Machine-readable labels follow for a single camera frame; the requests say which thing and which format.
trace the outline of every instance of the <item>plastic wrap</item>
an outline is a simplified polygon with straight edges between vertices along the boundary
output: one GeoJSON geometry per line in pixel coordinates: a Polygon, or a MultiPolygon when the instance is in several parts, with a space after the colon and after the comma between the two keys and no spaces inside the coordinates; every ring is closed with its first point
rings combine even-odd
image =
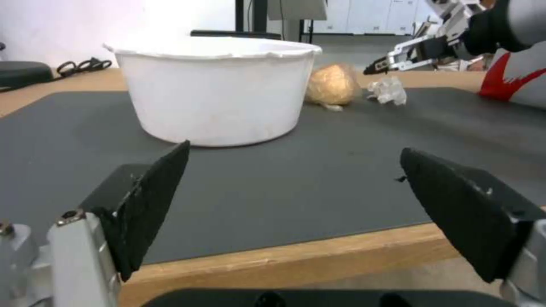
{"type": "Polygon", "coordinates": [[[402,86],[402,82],[396,76],[388,76],[377,82],[370,82],[368,91],[373,93],[368,98],[376,98],[381,104],[391,101],[395,105],[406,104],[406,91],[402,86]]]}
{"type": "Polygon", "coordinates": [[[306,100],[332,111],[341,111],[342,105],[360,96],[361,91],[354,69],[350,65],[337,63],[311,74],[306,100]]]}

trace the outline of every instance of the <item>metal stand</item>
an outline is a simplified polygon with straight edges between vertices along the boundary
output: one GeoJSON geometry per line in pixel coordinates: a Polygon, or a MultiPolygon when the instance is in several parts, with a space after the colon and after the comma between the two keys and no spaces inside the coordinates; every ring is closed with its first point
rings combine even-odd
{"type": "Polygon", "coordinates": [[[309,25],[309,43],[313,43],[313,31],[314,31],[314,20],[311,19],[311,24],[309,25]]]}
{"type": "Polygon", "coordinates": [[[235,30],[245,30],[245,0],[235,0],[235,30]]]}
{"type": "Polygon", "coordinates": [[[268,29],[268,0],[254,0],[252,4],[252,21],[254,32],[267,32],[268,29]]]}
{"type": "Polygon", "coordinates": [[[301,43],[301,38],[303,37],[304,35],[304,26],[305,26],[305,20],[303,19],[300,19],[300,28],[299,28],[299,36],[298,36],[298,41],[301,43]]]}

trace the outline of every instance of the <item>white cabinet door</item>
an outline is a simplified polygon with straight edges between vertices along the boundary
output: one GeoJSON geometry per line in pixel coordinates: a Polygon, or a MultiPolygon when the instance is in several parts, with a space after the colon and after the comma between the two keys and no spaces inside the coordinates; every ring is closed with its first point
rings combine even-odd
{"type": "Polygon", "coordinates": [[[440,17],[434,12],[426,0],[417,0],[417,12],[415,14],[415,22],[423,23],[429,18],[432,21],[441,21],[440,17]]]}
{"type": "Polygon", "coordinates": [[[413,34],[416,10],[417,0],[392,0],[387,31],[396,35],[413,34]]]}
{"type": "Polygon", "coordinates": [[[351,0],[347,31],[353,34],[388,34],[390,0],[351,0]]]}
{"type": "MultiPolygon", "coordinates": [[[[347,18],[351,0],[328,0],[326,7],[327,20],[315,20],[315,33],[348,33],[347,18]]],[[[305,21],[305,32],[309,32],[310,21],[305,21]]]]}

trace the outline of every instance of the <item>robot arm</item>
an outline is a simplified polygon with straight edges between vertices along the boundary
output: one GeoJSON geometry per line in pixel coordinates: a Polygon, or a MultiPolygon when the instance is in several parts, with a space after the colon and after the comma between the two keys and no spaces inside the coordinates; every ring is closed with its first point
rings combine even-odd
{"type": "Polygon", "coordinates": [[[364,74],[471,60],[498,48],[518,52],[546,40],[546,1],[498,0],[486,10],[479,0],[428,0],[443,25],[434,35],[398,44],[364,74]]]}

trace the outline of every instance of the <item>plastic bowl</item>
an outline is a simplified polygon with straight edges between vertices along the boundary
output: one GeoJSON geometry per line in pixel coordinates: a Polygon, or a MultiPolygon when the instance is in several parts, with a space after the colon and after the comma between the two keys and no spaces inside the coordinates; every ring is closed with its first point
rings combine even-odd
{"type": "Polygon", "coordinates": [[[115,53],[149,134],[199,146],[253,144],[293,129],[315,45],[185,37],[169,44],[104,44],[115,53]]]}

